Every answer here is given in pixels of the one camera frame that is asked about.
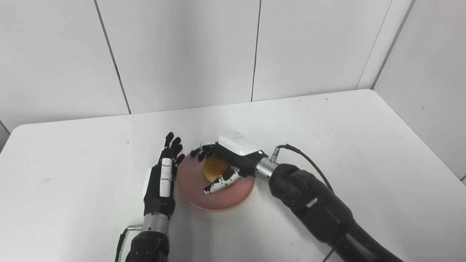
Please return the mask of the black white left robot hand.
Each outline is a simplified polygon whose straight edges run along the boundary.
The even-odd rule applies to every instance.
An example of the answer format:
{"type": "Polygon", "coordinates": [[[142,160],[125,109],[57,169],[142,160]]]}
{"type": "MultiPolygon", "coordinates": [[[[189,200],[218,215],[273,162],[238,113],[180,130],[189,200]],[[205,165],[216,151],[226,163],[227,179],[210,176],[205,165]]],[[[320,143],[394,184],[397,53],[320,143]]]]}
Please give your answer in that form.
{"type": "Polygon", "coordinates": [[[176,201],[173,197],[178,168],[185,159],[181,138],[169,132],[158,162],[150,169],[144,203],[144,215],[161,213],[171,218],[176,201]]]}

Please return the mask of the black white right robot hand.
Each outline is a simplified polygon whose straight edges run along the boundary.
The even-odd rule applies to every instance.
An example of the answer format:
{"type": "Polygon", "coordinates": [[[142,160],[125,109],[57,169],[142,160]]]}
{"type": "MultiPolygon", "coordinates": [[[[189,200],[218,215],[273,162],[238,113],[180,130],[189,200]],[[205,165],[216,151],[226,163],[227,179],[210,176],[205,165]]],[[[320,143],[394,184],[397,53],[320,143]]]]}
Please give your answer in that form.
{"type": "Polygon", "coordinates": [[[203,189],[205,195],[226,189],[240,177],[254,176],[258,164],[269,157],[251,139],[233,131],[220,134],[216,142],[201,143],[190,152],[190,156],[199,162],[217,156],[229,165],[219,178],[203,189]]]}

